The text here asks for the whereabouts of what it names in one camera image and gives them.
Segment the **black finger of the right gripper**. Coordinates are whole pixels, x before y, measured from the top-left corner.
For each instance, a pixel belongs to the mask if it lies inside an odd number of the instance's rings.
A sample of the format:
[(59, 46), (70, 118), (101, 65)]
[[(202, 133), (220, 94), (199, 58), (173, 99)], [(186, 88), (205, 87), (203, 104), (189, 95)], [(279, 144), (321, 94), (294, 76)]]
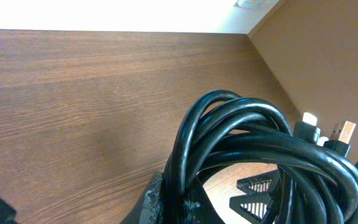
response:
[(274, 194), (280, 189), (279, 172), (272, 170), (259, 175), (254, 175), (237, 181), (237, 188), (246, 194), (264, 193)]
[(270, 200), (231, 198), (229, 207), (252, 224), (275, 223), (275, 217), (267, 216)]

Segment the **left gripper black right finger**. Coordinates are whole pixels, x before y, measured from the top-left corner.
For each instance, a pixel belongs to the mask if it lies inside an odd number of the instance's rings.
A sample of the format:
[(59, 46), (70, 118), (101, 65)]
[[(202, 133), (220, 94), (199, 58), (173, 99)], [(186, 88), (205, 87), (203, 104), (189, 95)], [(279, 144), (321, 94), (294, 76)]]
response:
[(184, 201), (183, 211), (174, 211), (173, 200), (167, 196), (163, 174), (156, 172), (138, 201), (122, 223), (223, 223), (215, 211), (199, 179), (190, 184)]

